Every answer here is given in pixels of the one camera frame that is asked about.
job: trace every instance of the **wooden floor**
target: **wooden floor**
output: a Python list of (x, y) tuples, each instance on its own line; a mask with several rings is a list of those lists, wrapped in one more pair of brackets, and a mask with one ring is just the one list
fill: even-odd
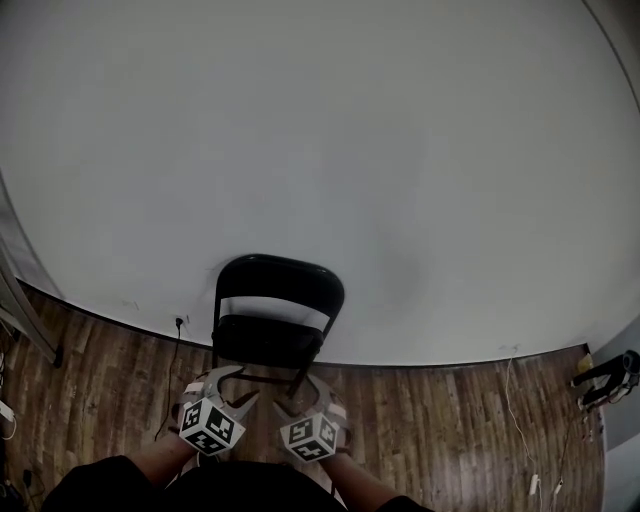
[[(65, 359), (56, 370), (24, 339), (7, 359), (2, 398), (18, 418), (17, 433), (7, 442), (8, 470), (22, 492), (25, 468), (34, 469), (50, 491), (78, 464), (151, 442), (165, 413), (175, 348), (39, 295), (30, 298), (64, 345)], [(574, 347), (514, 361), (512, 409), (537, 470), (507, 409), (506, 362), (401, 370), (316, 366), (312, 373), (344, 397), (355, 425), (355, 459), (436, 511), (538, 511), (538, 498), (528, 496), (534, 471), (541, 476), (548, 510), (568, 431), (564, 486), (555, 510), (595, 512), (604, 471), (599, 424), (595, 413), (582, 421), (566, 385), (583, 355), (583, 348)], [(181, 345), (171, 396), (210, 365), (206, 350)], [(238, 395), (257, 385), (233, 381), (225, 393)], [(246, 421), (248, 433), (232, 457), (281, 462), (286, 455), (270, 405), (277, 390), (261, 389), (262, 399)], [(303, 470), (328, 485), (317, 464)]]

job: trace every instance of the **white cable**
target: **white cable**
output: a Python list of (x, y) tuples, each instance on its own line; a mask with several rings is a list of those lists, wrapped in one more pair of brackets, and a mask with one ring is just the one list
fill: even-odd
[(9, 440), (13, 439), (13, 436), (16, 435), (16, 430), (18, 430), (18, 420), (14, 416), (13, 417), (13, 432), (11, 432), (11, 435), (9, 437), (3, 437), (2, 439), (4, 439), (5, 441), (9, 441)]
[(12, 340), (13, 333), (9, 330), (9, 328), (7, 327), (7, 324), (4, 323), (4, 320), (0, 320), (0, 324), (2, 324), (2, 327), (4, 327), (4, 330), (7, 331), (7, 334), (9, 335), (9, 340)]
[[(507, 382), (504, 386), (504, 394), (507, 398), (507, 409), (509, 409), (509, 414), (511, 414), (511, 417), (513, 418), (513, 423), (516, 426), (516, 428), (518, 429), (518, 432), (520, 433), (520, 437), (522, 438), (522, 444), (524, 444), (524, 450), (527, 454), (528, 459), (533, 463), (533, 469), (535, 474), (538, 474), (538, 471), (536, 469), (536, 461), (533, 460), (533, 457), (531, 457), (531, 453), (529, 452), (529, 446), (527, 445), (527, 441), (524, 438), (524, 434), (522, 433), (522, 430), (520, 429), (520, 426), (518, 425), (518, 420), (516, 420), (516, 416), (515, 414), (513, 414), (513, 411), (511, 410), (511, 400), (509, 399), (509, 377), (511, 376), (511, 363), (513, 363), (513, 358), (515, 357), (515, 355), (518, 352), (518, 346), (516, 345), (515, 347), (513, 347), (513, 354), (511, 355), (511, 357), (509, 358), (509, 364), (507, 365)], [(542, 512), (542, 484), (541, 484), (541, 480), (540, 478), (538, 478), (538, 495), (540, 496), (540, 512)]]

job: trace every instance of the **person's arm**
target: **person's arm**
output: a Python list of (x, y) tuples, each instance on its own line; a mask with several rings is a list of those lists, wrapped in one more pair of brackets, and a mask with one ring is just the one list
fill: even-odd
[(96, 500), (100, 505), (96, 510), (133, 510), (138, 505), (147, 510), (158, 490), (166, 487), (195, 453), (176, 434), (169, 433), (132, 455), (77, 467), (47, 496), (42, 512), (84, 512), (87, 503), (95, 504)]
[(197, 451), (185, 443), (178, 434), (169, 432), (153, 444), (128, 455), (151, 485), (164, 489)]

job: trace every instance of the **white backdrop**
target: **white backdrop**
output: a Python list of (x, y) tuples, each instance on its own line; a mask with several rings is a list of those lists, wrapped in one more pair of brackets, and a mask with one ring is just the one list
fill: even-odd
[(9, 0), (0, 64), (20, 221), (105, 316), (208, 343), (250, 252), (343, 280), (325, 361), (536, 353), (638, 304), (639, 116), (579, 1)]

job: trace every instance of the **chair seat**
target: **chair seat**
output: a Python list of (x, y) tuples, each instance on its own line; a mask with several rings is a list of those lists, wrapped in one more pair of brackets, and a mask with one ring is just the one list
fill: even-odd
[(324, 341), (313, 327), (243, 315), (223, 316), (213, 335), (225, 359), (280, 368), (303, 367)]

